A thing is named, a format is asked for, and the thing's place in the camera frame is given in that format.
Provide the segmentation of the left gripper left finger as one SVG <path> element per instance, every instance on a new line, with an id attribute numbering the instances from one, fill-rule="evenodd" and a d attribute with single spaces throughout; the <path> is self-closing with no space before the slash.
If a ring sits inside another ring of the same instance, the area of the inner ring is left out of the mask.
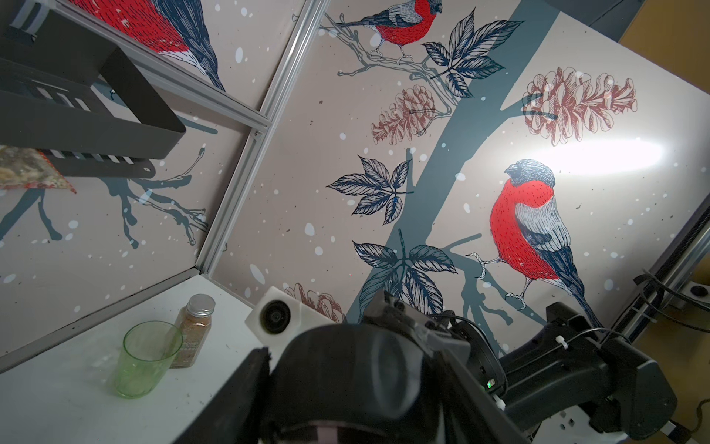
<path id="1" fill-rule="evenodd" d="M 270 377 L 266 347 L 252 350 L 177 443 L 256 443 Z"/>

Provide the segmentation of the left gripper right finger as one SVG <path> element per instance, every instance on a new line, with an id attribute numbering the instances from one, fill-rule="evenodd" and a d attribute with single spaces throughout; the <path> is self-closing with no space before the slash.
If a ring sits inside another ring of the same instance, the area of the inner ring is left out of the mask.
<path id="1" fill-rule="evenodd" d="M 528 443 L 521 431 L 450 352 L 434 354 L 445 443 Z"/>

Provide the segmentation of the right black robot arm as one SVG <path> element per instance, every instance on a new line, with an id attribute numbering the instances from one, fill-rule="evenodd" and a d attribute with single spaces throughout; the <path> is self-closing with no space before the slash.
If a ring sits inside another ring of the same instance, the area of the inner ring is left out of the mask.
<path id="1" fill-rule="evenodd" d="M 502 358 L 471 320 L 451 311 L 423 314 L 384 290 L 364 309 L 362 322 L 423 351 L 439 382 L 447 443 L 524 443 L 571 407 L 582 409 L 599 435 L 643 440 L 677 407 L 655 360 L 564 303 L 549 305 L 542 330 Z"/>

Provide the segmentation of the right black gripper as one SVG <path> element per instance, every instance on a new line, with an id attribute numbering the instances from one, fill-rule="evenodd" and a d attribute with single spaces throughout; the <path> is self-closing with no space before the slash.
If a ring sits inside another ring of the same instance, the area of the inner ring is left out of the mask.
<path id="1" fill-rule="evenodd" d="M 451 351 L 486 391 L 502 397 L 508 378 L 484 332 L 473 321 L 446 310 L 423 314 L 386 290 L 379 290 L 362 313 L 362 323 L 399 333 L 429 353 Z"/>

